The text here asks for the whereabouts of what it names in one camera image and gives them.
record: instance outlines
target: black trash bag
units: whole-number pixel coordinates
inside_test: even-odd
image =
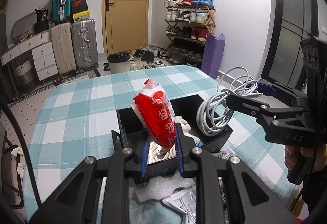
[[[129,53],[114,53],[107,56],[107,60],[110,63],[127,62],[129,59],[130,59]]]

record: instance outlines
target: checkered tablecloth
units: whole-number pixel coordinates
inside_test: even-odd
[[[63,179],[86,157],[97,159],[114,152],[111,130],[119,131],[116,110],[130,107],[130,103],[143,83],[151,78],[161,84],[170,99],[199,94],[203,99],[216,92],[217,82],[197,68],[169,66],[163,68],[113,74],[58,86],[45,100],[28,146],[41,200],[44,201]],[[264,140],[264,130],[253,117],[235,112],[228,125],[233,133],[227,141],[234,152],[257,173],[261,179],[288,204],[294,197],[296,186],[287,181],[284,165],[284,147]],[[27,218],[37,209],[28,173],[24,177],[24,200]],[[180,218],[160,203],[131,205],[133,219],[145,212],[148,219],[142,223],[167,223],[158,219]]]

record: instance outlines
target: red snack package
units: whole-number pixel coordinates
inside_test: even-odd
[[[154,141],[170,149],[175,143],[174,110],[161,85],[148,79],[131,103],[132,109]]]

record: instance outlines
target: teal suitcase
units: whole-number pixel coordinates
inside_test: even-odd
[[[69,22],[71,13],[71,0],[52,0],[52,17],[57,22]]]

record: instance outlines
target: silver suitcase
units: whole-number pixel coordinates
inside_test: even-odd
[[[64,23],[51,28],[53,54],[59,74],[67,74],[76,70],[70,23]]]
[[[72,24],[72,40],[77,68],[98,68],[98,48],[96,46],[94,19],[85,19]]]

